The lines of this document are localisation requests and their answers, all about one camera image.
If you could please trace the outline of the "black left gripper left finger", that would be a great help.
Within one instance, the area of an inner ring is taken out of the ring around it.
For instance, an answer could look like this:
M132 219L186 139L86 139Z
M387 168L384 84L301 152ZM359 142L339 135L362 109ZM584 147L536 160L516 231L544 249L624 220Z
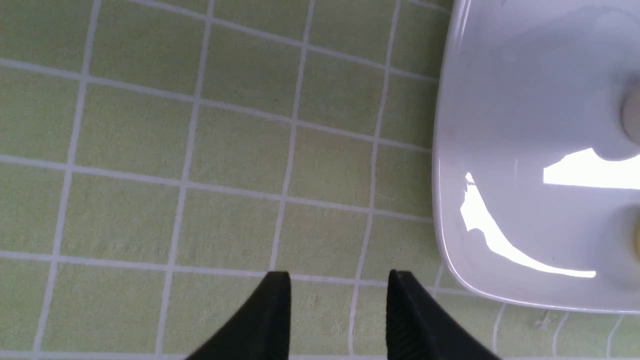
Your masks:
M291 339L291 278L267 272L235 314L188 360L288 360Z

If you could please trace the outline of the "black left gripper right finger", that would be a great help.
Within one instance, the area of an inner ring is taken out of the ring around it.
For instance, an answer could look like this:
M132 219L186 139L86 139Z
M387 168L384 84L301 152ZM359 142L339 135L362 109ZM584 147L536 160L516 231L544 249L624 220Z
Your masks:
M498 360L446 312L410 271L389 273L386 295L389 360Z

